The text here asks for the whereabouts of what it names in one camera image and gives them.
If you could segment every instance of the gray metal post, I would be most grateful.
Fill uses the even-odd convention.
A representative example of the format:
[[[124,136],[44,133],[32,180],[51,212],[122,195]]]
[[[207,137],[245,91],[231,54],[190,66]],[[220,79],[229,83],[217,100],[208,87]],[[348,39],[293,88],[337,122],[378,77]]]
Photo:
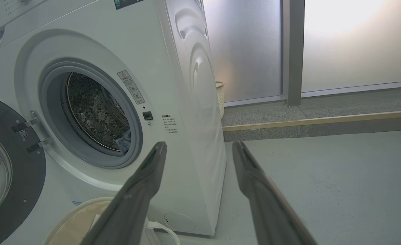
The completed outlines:
[[[305,0],[282,0],[282,94],[299,105],[302,93]]]

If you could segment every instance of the wooden strip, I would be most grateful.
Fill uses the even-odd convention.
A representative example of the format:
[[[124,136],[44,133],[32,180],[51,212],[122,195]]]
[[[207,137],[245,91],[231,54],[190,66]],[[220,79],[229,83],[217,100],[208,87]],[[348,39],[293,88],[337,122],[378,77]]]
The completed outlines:
[[[235,126],[225,126],[223,131],[237,131],[237,130],[257,130],[264,128],[277,128],[277,127],[290,127],[290,126],[303,126],[303,125],[314,125],[314,124],[334,124],[343,123],[346,121],[367,121],[387,118],[400,118],[401,111],[386,112],[386,113],[370,113],[370,114],[359,114],[349,116],[333,116],[333,117],[322,117],[322,118],[310,118],[294,121],[274,121],[267,122],[265,124],[245,124]]]

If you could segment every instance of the wicker basket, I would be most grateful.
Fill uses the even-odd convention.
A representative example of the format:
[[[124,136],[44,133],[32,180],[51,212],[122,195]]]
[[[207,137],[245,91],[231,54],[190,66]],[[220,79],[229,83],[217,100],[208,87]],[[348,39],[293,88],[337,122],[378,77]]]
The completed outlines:
[[[220,118],[223,118],[225,113],[225,84],[223,82],[216,82],[217,97],[219,98]]]

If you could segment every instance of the washing machine door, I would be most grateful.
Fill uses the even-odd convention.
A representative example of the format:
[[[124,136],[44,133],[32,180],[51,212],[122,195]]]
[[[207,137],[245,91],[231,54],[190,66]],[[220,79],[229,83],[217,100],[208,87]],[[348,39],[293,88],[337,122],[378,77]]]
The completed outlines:
[[[0,102],[0,244],[35,206],[46,177],[46,158],[31,127],[13,130],[25,120]]]

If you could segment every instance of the blue cloth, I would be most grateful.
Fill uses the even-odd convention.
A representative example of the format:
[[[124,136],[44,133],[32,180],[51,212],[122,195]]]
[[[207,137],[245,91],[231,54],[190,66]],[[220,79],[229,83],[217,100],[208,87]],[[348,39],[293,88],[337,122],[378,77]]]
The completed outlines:
[[[129,150],[130,139],[130,129],[128,129],[126,132],[123,133],[123,136],[121,138],[115,140],[115,143],[119,146],[120,152],[122,152],[123,154],[126,154],[126,152]]]

